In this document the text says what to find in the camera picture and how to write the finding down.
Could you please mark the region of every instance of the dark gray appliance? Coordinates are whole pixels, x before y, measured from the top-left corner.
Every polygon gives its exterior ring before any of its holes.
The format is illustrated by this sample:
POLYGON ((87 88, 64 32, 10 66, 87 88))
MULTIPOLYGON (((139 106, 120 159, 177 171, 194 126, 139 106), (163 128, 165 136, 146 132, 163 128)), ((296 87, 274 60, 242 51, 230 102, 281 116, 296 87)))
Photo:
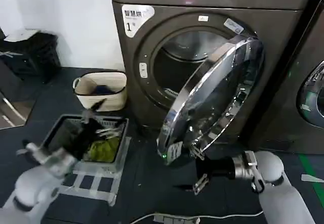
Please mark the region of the dark gray appliance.
POLYGON ((249 144, 324 154, 324 11, 318 5, 307 39, 254 130, 249 144))
POLYGON ((307 0, 113 0, 139 123, 160 129, 195 70, 238 34, 257 38, 265 60, 258 82, 225 133, 240 133, 307 0))

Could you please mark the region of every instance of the dark floor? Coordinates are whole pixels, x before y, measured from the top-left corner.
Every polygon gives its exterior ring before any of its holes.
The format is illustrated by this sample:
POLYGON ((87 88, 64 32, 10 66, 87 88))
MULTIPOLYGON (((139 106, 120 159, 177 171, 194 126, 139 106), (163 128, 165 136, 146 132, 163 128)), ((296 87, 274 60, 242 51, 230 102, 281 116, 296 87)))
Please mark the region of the dark floor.
MULTIPOLYGON (((34 110, 24 127, 0 131, 0 204, 4 204, 14 189, 17 177, 32 167, 24 157, 17 157, 16 150, 22 148, 21 141, 29 139, 42 142, 54 122, 62 114, 80 114, 83 110, 73 95, 72 81, 93 69, 65 68, 47 85, 40 86, 34 110)), ((227 215, 232 213, 256 213, 260 211, 257 195, 250 191, 244 181, 213 179, 198 196, 175 188, 178 184, 195 181, 195 168, 188 164, 181 168, 169 168, 161 163, 156 154, 154 134, 143 136, 126 108, 111 113, 130 118, 128 136, 132 137, 129 153, 121 179, 116 204, 108 207, 106 202, 67 195, 60 195, 51 205, 43 224, 68 223, 129 223, 152 212, 179 215, 227 215)), ((298 155, 280 154, 286 173, 292 184, 304 198, 316 223, 322 223, 324 208, 317 197, 313 184, 302 182, 305 170, 298 155)), ((324 178, 324 157, 308 156, 316 176, 324 178)), ((152 218, 141 223, 152 223, 152 218)), ((258 217, 234 217, 224 220, 202 220, 201 223, 266 223, 263 215, 258 217)))

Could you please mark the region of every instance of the sticker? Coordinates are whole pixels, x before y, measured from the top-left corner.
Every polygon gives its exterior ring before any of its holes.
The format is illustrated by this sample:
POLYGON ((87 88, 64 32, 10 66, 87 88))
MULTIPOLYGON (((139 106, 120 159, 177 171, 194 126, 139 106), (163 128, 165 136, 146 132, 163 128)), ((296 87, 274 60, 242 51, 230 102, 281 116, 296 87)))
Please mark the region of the sticker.
POLYGON ((147 78, 147 64, 146 63, 140 63, 140 76, 142 78, 147 78))
POLYGON ((123 5, 121 8, 125 33, 133 38, 141 26, 154 15, 154 8, 150 5, 123 5))
POLYGON ((236 34, 241 34, 242 31, 244 31, 244 28, 242 26, 240 26, 239 24, 237 24, 235 21, 231 20, 230 18, 228 18, 225 21, 224 25, 231 31, 234 31, 236 34))
POLYGON ((182 141, 169 146, 167 162, 171 163, 181 155, 182 141))
POLYGON ((305 104, 302 104, 302 105, 301 105, 301 108, 302 108, 303 110, 306 110, 306 111, 311 111, 311 110, 310 110, 310 107, 309 107, 308 105, 305 105, 305 104))
POLYGON ((216 139, 216 138, 217 138, 217 134, 214 134, 213 132, 210 132, 210 133, 208 134, 208 137, 209 137, 210 139, 216 139))
POLYGON ((27 39, 31 38, 33 35, 35 35, 37 32, 38 32, 38 30, 26 30, 26 29, 18 30, 16 32, 10 34, 9 36, 7 36, 4 39, 4 41, 19 42, 19 41, 27 40, 27 39))
POLYGON ((209 17, 207 15, 199 15, 198 21, 208 21, 209 17))

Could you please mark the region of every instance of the plastic basket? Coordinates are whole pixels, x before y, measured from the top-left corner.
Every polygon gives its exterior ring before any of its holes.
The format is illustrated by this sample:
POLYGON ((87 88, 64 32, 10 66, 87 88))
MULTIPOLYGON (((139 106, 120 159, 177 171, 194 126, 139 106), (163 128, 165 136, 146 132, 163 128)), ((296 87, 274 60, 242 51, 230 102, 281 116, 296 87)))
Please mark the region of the plastic basket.
MULTIPOLYGON (((43 141, 43 147, 47 148, 49 151, 55 151, 62 146, 62 140, 68 138, 70 135, 70 129, 64 125, 64 122, 68 121, 70 124, 73 124, 75 127, 79 127, 81 124, 81 115, 62 115, 55 123, 53 128, 50 130, 45 140, 43 141)), ((105 128, 114 126, 116 122, 121 120, 120 117, 102 117, 97 116, 97 121, 105 128)), ((111 163, 106 162, 93 162, 82 160, 78 162, 74 169, 86 173, 96 173, 100 170, 117 172, 120 169, 120 161, 125 152, 125 137, 126 131, 128 128, 128 119, 124 119, 123 128, 120 132, 120 142, 118 145, 118 150, 115 155, 114 161, 111 163)))

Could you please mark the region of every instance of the white basket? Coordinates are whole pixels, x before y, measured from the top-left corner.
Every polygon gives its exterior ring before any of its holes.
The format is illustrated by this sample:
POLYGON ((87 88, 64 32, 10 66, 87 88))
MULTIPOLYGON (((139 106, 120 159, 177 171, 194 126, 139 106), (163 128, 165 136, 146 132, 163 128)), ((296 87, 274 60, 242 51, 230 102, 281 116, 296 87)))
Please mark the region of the white basket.
POLYGON ((72 88, 84 108, 90 108, 96 102, 106 99, 98 111, 116 111, 125 106, 126 82, 127 78, 123 72, 96 72, 76 78, 72 88), (91 95, 97 85, 106 85, 115 94, 91 95))

